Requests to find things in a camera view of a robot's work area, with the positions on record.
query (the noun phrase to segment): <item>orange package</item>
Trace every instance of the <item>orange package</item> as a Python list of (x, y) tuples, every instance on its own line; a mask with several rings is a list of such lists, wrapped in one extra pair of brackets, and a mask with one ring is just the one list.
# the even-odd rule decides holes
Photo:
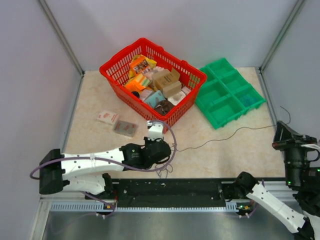
[(145, 89), (149, 84), (150, 80), (142, 75), (142, 73), (138, 74), (131, 80), (129, 80), (124, 87), (128, 89), (130, 92), (136, 91), (140, 92)]
[(130, 63), (130, 69), (133, 71), (134, 75), (147, 73), (151, 70), (148, 64), (147, 58), (145, 56), (140, 56), (136, 60)]

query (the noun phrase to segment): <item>green tray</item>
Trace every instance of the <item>green tray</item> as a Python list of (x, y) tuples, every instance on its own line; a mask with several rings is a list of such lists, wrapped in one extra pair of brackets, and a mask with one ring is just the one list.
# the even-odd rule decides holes
[(207, 81), (202, 85), (195, 104), (215, 129), (266, 102), (225, 58), (200, 70), (207, 75)]

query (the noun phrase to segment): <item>plastic basket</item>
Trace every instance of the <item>plastic basket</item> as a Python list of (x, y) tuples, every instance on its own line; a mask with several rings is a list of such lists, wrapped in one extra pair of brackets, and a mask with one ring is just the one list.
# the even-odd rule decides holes
[[(175, 68), (180, 73), (179, 81), (182, 87), (187, 86), (191, 92), (165, 116), (157, 113), (149, 105), (135, 97), (124, 85), (129, 80), (129, 64), (135, 55), (142, 54), (157, 62), (157, 66), (169, 69)], [(166, 52), (163, 47), (154, 44), (146, 38), (140, 38), (125, 47), (100, 67), (100, 73), (106, 77), (115, 94), (127, 105), (133, 108), (146, 120), (162, 120), (172, 127), (195, 103), (197, 94), (207, 76), (200, 70), (189, 65), (185, 60), (179, 60)]]

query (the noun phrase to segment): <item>brown box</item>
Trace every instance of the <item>brown box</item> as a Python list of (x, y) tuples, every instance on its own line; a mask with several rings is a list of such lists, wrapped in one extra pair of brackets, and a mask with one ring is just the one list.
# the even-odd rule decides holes
[(171, 83), (168, 86), (165, 86), (162, 89), (163, 96), (167, 99), (181, 91), (182, 85), (181, 82), (175, 81), (174, 83)]
[(180, 73), (172, 68), (171, 72), (168, 69), (159, 71), (152, 75), (152, 79), (155, 83), (157, 89), (161, 92), (164, 87), (169, 86), (170, 84), (179, 81)]

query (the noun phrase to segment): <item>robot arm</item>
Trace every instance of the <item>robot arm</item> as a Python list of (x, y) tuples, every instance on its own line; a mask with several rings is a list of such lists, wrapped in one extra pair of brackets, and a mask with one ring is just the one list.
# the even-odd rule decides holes
[(223, 193), (225, 199), (248, 198), (261, 205), (294, 235), (295, 240), (320, 240), (320, 168), (310, 167), (307, 153), (317, 151), (317, 139), (302, 135), (277, 122), (273, 148), (284, 153), (285, 182), (303, 210), (298, 213), (271, 195), (247, 172), (242, 172)]
[[(144, 145), (129, 143), (127, 145), (88, 154), (61, 154), (60, 149), (51, 150), (40, 165), (52, 160), (72, 158), (50, 164), (40, 169), (39, 193), (54, 194), (62, 190), (84, 191), (93, 195), (112, 190), (112, 181), (106, 173), (109, 171), (127, 171), (150, 169), (153, 164), (163, 164), (171, 155), (170, 146), (164, 141), (162, 123), (147, 122), (148, 137)], [(100, 161), (96, 158), (111, 160)]]
[(295, 236), (296, 240), (320, 239), (315, 238), (313, 226), (315, 222), (310, 221), (308, 216), (305, 216), (284, 204), (282, 201), (274, 197), (265, 187), (257, 181), (251, 174), (242, 172), (232, 184), (235, 195), (225, 195), (225, 198), (248, 198), (254, 200), (260, 206), (265, 208), (273, 216), (275, 216), (285, 227)]

